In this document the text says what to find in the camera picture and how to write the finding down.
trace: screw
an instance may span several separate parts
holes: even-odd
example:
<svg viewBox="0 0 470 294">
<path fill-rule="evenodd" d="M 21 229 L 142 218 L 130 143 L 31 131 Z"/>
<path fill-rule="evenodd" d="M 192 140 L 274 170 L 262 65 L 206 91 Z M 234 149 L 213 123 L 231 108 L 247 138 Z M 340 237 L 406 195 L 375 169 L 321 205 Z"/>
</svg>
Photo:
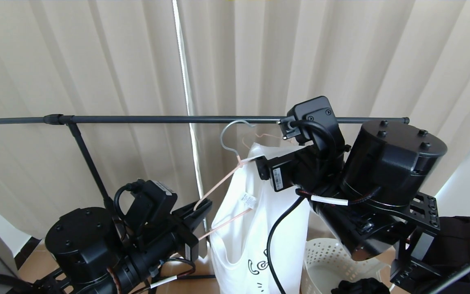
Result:
<svg viewBox="0 0 470 294">
<path fill-rule="evenodd" d="M 431 148 L 431 143 L 429 142 L 422 142 L 420 144 L 420 149 L 429 150 L 429 148 Z"/>
</svg>

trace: white laundry basket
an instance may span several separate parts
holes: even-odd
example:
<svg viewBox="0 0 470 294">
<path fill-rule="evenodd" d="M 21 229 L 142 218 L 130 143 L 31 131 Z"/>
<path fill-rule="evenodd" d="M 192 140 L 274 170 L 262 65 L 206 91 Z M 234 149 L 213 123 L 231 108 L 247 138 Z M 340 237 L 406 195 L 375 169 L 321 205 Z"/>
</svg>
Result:
<svg viewBox="0 0 470 294">
<path fill-rule="evenodd" d="M 342 280 L 365 278 L 380 280 L 380 270 L 387 266 L 376 258 L 356 262 L 338 240 L 317 238 L 306 242 L 300 290 L 302 294 L 330 294 Z"/>
</svg>

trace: floor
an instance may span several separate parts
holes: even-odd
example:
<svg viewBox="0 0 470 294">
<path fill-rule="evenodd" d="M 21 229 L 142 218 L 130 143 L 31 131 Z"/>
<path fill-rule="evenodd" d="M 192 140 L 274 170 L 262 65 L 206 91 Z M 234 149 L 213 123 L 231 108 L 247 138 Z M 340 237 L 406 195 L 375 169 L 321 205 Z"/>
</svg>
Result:
<svg viewBox="0 0 470 294">
<path fill-rule="evenodd" d="M 387 251 L 378 256 L 378 259 L 384 263 L 390 263 L 394 258 L 394 251 Z M 197 269 L 196 275 L 208 275 L 213 273 L 211 266 L 204 262 L 196 262 Z M 32 252 L 30 257 L 19 269 L 19 275 L 22 279 L 29 282 L 35 282 L 37 279 L 41 279 L 45 275 L 54 271 L 58 268 L 57 263 L 54 261 L 50 253 L 41 243 Z M 186 265 L 183 264 L 169 264 L 162 268 L 163 276 L 171 276 L 178 272 L 186 270 Z M 389 280 L 389 268 L 386 267 L 381 271 L 383 281 Z M 139 285 L 134 290 L 142 288 L 144 285 Z M 171 283 L 161 285 L 157 289 L 157 294 L 171 294 L 171 293 L 201 293 L 201 294 L 218 294 L 219 285 L 216 279 L 200 279 L 200 280 L 180 280 L 172 281 Z M 395 287 L 393 294 L 406 294 L 407 292 Z"/>
</svg>

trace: curtain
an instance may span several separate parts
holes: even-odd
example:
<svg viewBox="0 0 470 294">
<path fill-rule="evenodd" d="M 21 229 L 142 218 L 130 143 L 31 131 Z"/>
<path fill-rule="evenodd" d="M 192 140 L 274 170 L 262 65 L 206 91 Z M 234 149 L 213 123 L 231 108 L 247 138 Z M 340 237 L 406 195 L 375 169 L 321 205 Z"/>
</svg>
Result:
<svg viewBox="0 0 470 294">
<path fill-rule="evenodd" d="M 285 115 L 325 95 L 337 116 L 409 116 L 449 148 L 423 187 L 431 195 L 470 150 L 470 1 L 177 3 L 194 114 Z M 204 190 L 236 164 L 220 147 L 222 127 L 195 126 Z M 348 144 L 359 128 L 341 125 Z M 250 131 L 237 126 L 227 145 L 247 154 Z"/>
<path fill-rule="evenodd" d="M 0 117 L 58 113 L 187 115 L 172 3 L 0 2 Z M 80 129 L 109 195 L 142 178 L 175 190 L 175 208 L 198 199 L 189 125 Z M 67 127 L 0 125 L 0 214 L 15 227 L 42 238 L 102 205 Z"/>
</svg>

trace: metal hanger hook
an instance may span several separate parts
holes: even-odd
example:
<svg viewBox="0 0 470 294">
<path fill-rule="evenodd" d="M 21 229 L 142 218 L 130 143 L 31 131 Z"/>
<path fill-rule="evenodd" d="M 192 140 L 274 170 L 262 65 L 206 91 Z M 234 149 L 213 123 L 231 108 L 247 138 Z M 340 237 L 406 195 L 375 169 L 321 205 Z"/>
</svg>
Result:
<svg viewBox="0 0 470 294">
<path fill-rule="evenodd" d="M 233 148 L 230 148 L 230 147 L 224 145 L 224 141 L 223 141 L 224 132 L 226 132 L 226 130 L 227 130 L 229 127 L 231 127 L 231 125 L 233 125 L 233 124 L 235 124 L 235 123 L 245 123 L 245 124 L 248 125 L 248 127 L 250 127 L 250 128 L 254 128 L 255 125 L 252 125 L 252 124 L 250 124 L 249 122 L 247 122 L 247 121 L 245 121 L 245 120 L 242 120 L 242 119 L 240 119 L 240 120 L 234 120 L 234 121 L 228 123 L 228 125 L 226 125 L 226 126 L 224 127 L 224 129 L 222 129 L 222 132 L 220 132 L 220 145 L 222 145 L 222 148 L 224 148 L 224 149 L 226 149 L 226 150 L 229 150 L 229 151 L 231 151 L 231 152 L 234 152 L 234 153 L 240 158 L 239 152 L 237 152 L 236 149 L 233 149 Z"/>
</svg>

